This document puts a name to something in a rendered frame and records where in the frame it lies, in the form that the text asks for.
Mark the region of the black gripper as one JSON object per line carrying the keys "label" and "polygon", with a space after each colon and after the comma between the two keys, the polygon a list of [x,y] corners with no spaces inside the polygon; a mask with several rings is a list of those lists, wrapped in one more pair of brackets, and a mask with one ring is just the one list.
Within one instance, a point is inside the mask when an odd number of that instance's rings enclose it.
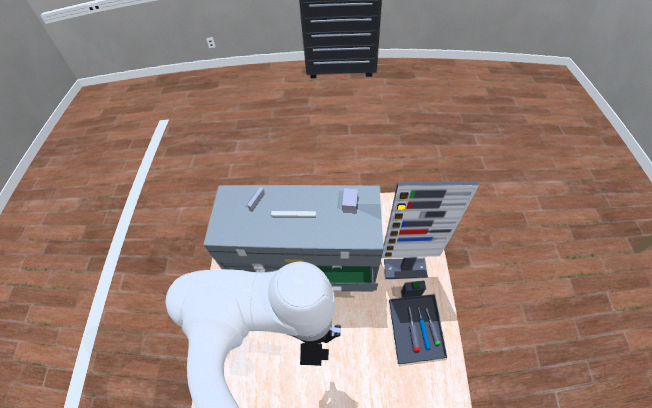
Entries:
{"label": "black gripper", "polygon": [[[335,326],[332,326],[332,325],[331,325],[331,328],[330,328],[329,332],[328,332],[325,336],[323,336],[321,339],[319,339],[319,340],[315,340],[315,341],[304,341],[304,340],[301,340],[301,339],[299,339],[299,338],[296,338],[295,336],[293,336],[293,337],[295,337],[296,339],[298,339],[298,340],[300,340],[300,341],[302,341],[302,342],[304,342],[304,343],[305,343],[305,342],[308,342],[308,343],[315,343],[315,342],[318,342],[318,343],[329,343],[329,342],[332,341],[334,338],[336,338],[336,337],[340,337],[340,336],[341,336],[341,325],[335,325]],[[323,339],[323,338],[324,338],[324,339]]]}

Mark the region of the grey tool chest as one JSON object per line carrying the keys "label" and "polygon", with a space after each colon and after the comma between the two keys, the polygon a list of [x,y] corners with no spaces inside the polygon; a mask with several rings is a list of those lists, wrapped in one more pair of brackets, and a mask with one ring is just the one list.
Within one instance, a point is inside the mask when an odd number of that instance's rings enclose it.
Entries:
{"label": "grey tool chest", "polygon": [[[344,188],[358,189],[356,211],[342,210]],[[307,262],[333,291],[376,291],[384,250],[380,186],[219,185],[204,246],[223,270],[265,273]]]}

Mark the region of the grey screwdriver with green band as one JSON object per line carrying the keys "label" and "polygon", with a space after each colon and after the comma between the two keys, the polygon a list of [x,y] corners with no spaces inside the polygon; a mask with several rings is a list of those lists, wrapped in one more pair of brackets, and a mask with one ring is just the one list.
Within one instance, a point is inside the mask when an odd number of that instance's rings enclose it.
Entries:
{"label": "grey screwdriver with green band", "polygon": [[431,324],[429,324],[429,326],[430,326],[430,329],[431,329],[431,333],[432,333],[435,345],[438,345],[438,344],[440,344],[440,341],[439,341],[439,337],[438,337],[435,325],[434,325],[434,323],[431,322],[431,319],[430,319],[430,316],[429,316],[429,313],[428,313],[428,309],[426,309],[426,311],[427,311],[427,314],[428,314],[428,317],[429,317],[429,320],[430,320],[430,323],[431,323]]}

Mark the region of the pale blue block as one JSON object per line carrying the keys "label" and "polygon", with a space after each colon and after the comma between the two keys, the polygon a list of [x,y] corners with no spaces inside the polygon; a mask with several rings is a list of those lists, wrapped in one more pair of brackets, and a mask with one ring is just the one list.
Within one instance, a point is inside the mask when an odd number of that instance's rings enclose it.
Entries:
{"label": "pale blue block", "polygon": [[357,194],[357,189],[344,188],[342,210],[356,211]]}

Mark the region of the grey rectangular bar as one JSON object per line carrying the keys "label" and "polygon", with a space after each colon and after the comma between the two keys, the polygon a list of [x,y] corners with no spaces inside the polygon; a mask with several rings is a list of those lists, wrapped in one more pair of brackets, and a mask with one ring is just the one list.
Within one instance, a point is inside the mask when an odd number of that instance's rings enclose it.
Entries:
{"label": "grey rectangular bar", "polygon": [[259,201],[263,193],[264,193],[264,188],[260,187],[247,205],[250,210],[254,208],[254,206]]}

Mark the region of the blue-handled tool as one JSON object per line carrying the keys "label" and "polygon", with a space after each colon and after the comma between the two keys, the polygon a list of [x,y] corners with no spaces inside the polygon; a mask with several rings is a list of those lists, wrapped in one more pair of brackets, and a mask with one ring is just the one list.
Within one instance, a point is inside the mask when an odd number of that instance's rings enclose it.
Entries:
{"label": "blue-handled tool", "polygon": [[422,318],[421,314],[420,314],[420,319],[419,320],[420,320],[420,325],[421,325],[421,329],[422,329],[426,349],[430,349],[429,340],[428,340],[428,336],[427,336],[427,332],[426,332],[426,328],[425,328],[425,324],[424,324],[424,319]]}

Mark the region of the hex screwdriver with red band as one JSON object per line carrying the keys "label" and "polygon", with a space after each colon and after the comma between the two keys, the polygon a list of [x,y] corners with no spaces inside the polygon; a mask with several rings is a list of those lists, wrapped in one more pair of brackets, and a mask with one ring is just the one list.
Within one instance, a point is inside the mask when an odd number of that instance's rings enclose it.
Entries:
{"label": "hex screwdriver with red band", "polygon": [[416,325],[413,325],[410,307],[409,307],[409,313],[410,313],[411,324],[412,324],[410,326],[410,331],[411,331],[413,349],[414,349],[414,351],[419,351],[420,348],[419,348],[418,336],[417,336],[417,331],[416,331]]}

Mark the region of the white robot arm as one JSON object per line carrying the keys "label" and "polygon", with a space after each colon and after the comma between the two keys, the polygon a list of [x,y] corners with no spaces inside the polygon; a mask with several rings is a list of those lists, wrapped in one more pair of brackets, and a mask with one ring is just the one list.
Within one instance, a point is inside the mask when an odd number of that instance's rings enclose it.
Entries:
{"label": "white robot arm", "polygon": [[189,340],[187,378],[195,408],[239,408],[224,376],[228,353],[249,331],[322,338],[332,325],[335,296],[319,268],[294,262],[265,273],[185,274],[169,288],[166,308]]}

